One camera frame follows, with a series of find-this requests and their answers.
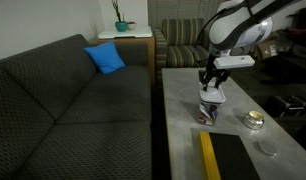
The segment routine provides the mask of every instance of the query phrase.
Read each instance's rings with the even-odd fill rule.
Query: fabric upholstery
[[[202,60],[208,57],[207,51],[201,46],[197,46],[194,52],[192,46],[168,46],[167,66],[172,68],[199,67]]]
[[[155,78],[156,85],[162,87],[162,68],[181,68],[204,66],[206,62],[196,60],[208,59],[208,31],[203,31],[197,42],[193,58],[193,47],[203,27],[204,20],[197,19],[164,19],[161,29],[154,29],[155,37]]]
[[[96,73],[94,63],[83,49],[86,46],[84,37],[75,35],[11,57],[5,67],[58,119]]]
[[[148,66],[146,43],[117,43],[115,46],[126,66]]]
[[[114,72],[124,67],[125,64],[116,51],[114,41],[94,46],[86,47],[85,51],[91,56],[94,63],[100,68],[103,74]]]
[[[150,99],[147,67],[126,66],[96,75],[57,123],[150,121]]]
[[[170,46],[194,45],[204,19],[164,19],[162,32]]]
[[[15,179],[151,179],[147,121],[55,125]]]
[[[0,67],[0,179],[10,179],[53,118]]]

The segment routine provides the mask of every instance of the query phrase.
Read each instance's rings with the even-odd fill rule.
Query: side table
[[[113,40],[115,43],[141,42],[147,44],[151,86],[155,86],[155,38],[152,35],[150,27],[137,27],[136,30],[126,32],[117,32],[115,29],[109,29],[99,34],[98,38],[97,44],[102,44],[110,40]]]

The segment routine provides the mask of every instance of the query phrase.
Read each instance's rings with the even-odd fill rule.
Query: sofa cushion
[[[55,125],[16,179],[151,179],[150,125]]]
[[[91,56],[103,74],[111,73],[125,66],[116,51],[113,41],[109,41],[95,47],[87,47],[84,49]]]
[[[13,56],[4,64],[8,73],[57,119],[96,73],[83,49],[88,45],[83,36],[75,35]]]
[[[126,66],[96,75],[57,123],[150,121],[151,93],[146,66]]]
[[[0,67],[0,179],[11,179],[53,118]]]
[[[181,68],[181,67],[198,67],[198,62],[206,60],[209,56],[208,52],[201,46],[197,46],[194,52],[195,59],[193,57],[193,46],[168,46],[167,48],[167,64],[169,68]]]

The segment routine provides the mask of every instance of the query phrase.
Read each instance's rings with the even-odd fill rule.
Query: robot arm
[[[210,41],[223,51],[256,44],[266,39],[272,30],[270,16],[300,0],[233,0],[220,5],[220,14],[210,27]]]
[[[210,57],[200,81],[206,91],[209,81],[216,77],[215,87],[230,75],[227,69],[248,67],[254,64],[250,56],[233,56],[235,47],[252,45],[265,40],[272,31],[270,16],[300,0],[232,0],[222,3],[223,11],[210,27]]]

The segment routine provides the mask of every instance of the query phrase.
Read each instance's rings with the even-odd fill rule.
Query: couch backrest
[[[54,124],[0,67],[0,179],[10,179]]]
[[[75,35],[7,58],[7,72],[56,120],[96,73],[84,51],[89,46]]]
[[[202,18],[163,19],[162,33],[168,45],[194,45],[203,23]]]
[[[126,66],[148,66],[148,48],[145,43],[116,43],[115,46]]]

